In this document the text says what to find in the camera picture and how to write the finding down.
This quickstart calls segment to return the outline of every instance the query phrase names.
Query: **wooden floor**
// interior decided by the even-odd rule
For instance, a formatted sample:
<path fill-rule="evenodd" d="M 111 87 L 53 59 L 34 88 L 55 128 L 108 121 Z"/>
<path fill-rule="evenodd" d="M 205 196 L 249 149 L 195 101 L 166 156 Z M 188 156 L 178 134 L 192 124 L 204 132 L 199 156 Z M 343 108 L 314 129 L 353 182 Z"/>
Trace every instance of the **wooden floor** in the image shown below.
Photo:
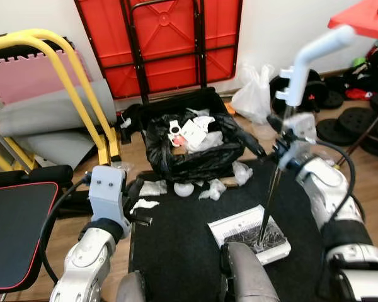
<path fill-rule="evenodd" d="M 337 117 L 345 108 L 351 106 L 367 106 L 365 101 L 349 101 L 338 110 L 323 111 L 317 116 L 317 120 L 325 118 Z M 243 118 L 236 118 L 238 123 L 248 131 L 252 131 L 252 126 Z M 271 140 L 261 141 L 261 144 L 267 150 L 272 147 Z M 327 149 L 320 149 L 321 152 L 327 152 L 335 159 L 338 155 Z M 130 145 L 122 146 L 122 158 L 132 165 L 129 171 L 128 181 L 133 180 L 140 171 L 150 170 L 151 167 L 146 159 L 146 151 L 141 136 L 135 133 L 132 136 Z M 249 150 L 245 151 L 244 159 L 253 158 Z M 355 195 L 363 203 L 367 215 L 367 228 L 369 233 L 378 246 L 378 157 L 374 157 L 362 149 L 358 148 L 352 155 L 357 169 L 357 183 L 355 187 Z M 89 171 L 98 164 L 97 158 L 85 162 L 81 167 L 77 168 L 74 178 L 79 179 L 84 171 Z M 347 175 L 347 168 L 344 165 L 344 173 Z M 62 274 L 64 257 L 67 251 L 77 242 L 77 236 L 82 227 L 88 222 L 89 218 L 70 218 L 59 220 L 56 222 L 52 236 L 50 238 L 47 249 L 49 262 L 52 264 L 54 271 L 58 276 Z M 117 252 L 112 259 L 111 273 L 105 280 L 102 288 L 102 297 L 112 302 L 115 300 L 117 286 L 121 278 L 127 273 L 129 261 L 129 244 L 130 238 L 122 240 L 117 245 Z M 49 299 L 53 283 L 41 269 L 40 275 L 36 283 L 28 290 L 19 293 L 9 294 L 7 301 L 28 300 L 28 299 Z"/>

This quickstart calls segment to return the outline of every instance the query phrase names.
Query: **orange object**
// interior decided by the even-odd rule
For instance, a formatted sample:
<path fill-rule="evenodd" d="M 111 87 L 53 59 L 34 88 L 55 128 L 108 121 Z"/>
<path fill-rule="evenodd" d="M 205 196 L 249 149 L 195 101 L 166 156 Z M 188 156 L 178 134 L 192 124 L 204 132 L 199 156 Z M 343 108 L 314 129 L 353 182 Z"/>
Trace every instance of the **orange object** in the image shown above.
<path fill-rule="evenodd" d="M 329 21 L 328 27 L 348 24 L 359 35 L 378 39 L 378 0 L 363 0 Z"/>
<path fill-rule="evenodd" d="M 229 103 L 225 103 L 224 105 L 226 105 L 227 111 L 230 115 L 235 115 L 235 110 Z"/>

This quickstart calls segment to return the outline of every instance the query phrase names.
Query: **black trash bag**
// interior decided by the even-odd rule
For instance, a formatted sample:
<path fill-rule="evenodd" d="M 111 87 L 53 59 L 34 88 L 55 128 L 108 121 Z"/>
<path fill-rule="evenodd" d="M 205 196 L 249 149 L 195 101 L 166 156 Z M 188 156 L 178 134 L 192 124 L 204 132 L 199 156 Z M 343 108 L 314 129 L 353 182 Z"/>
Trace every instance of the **black trash bag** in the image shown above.
<path fill-rule="evenodd" d="M 231 175 L 232 163 L 244 153 L 245 146 L 264 154 L 257 139 L 243 131 L 229 114 L 212 113 L 213 131 L 222 132 L 224 143 L 201 152 L 173 155 L 168 139 L 169 121 L 177 120 L 184 125 L 196 116 L 186 110 L 180 115 L 162 115 L 149 121 L 145 137 L 147 159 L 162 178 L 179 183 L 209 181 Z"/>

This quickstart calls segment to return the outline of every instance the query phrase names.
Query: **paper tag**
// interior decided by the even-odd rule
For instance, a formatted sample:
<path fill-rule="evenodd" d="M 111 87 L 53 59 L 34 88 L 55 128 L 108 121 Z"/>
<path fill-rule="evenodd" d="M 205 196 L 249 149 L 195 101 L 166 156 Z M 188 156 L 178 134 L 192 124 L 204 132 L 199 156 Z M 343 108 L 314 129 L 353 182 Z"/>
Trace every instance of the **paper tag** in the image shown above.
<path fill-rule="evenodd" d="M 205 139 L 206 133 L 192 120 L 188 120 L 181 129 L 181 135 L 188 143 L 196 148 Z"/>

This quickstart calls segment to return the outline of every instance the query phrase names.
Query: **black bag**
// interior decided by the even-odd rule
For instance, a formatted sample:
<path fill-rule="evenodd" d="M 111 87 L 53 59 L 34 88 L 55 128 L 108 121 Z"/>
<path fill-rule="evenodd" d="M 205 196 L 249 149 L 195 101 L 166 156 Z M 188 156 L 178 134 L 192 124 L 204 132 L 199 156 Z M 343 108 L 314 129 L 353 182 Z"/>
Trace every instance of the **black bag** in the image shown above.
<path fill-rule="evenodd" d="M 144 113 L 144 110 L 141 113 L 147 117 L 147 120 L 142 119 L 146 125 L 142 133 L 146 143 L 147 159 L 162 178 L 180 183 L 209 181 L 231 175 L 232 163 L 243 154 L 245 146 L 258 155 L 264 154 L 257 139 L 243 131 L 227 113 L 221 98 L 213 88 L 175 97 L 173 102 L 169 100 L 169 106 L 165 102 L 168 101 L 154 106 L 168 108 L 168 111 L 173 113 L 153 115 L 150 120 L 147 116 L 148 111 Z M 224 143 L 221 146 L 193 154 L 172 154 L 172 144 L 168 139 L 169 121 L 178 120 L 179 125 L 183 126 L 187 120 L 196 117 L 196 114 L 187 108 L 210 109 L 210 116 L 215 118 L 213 125 L 210 124 L 213 126 L 212 131 L 220 130 L 223 135 Z"/>

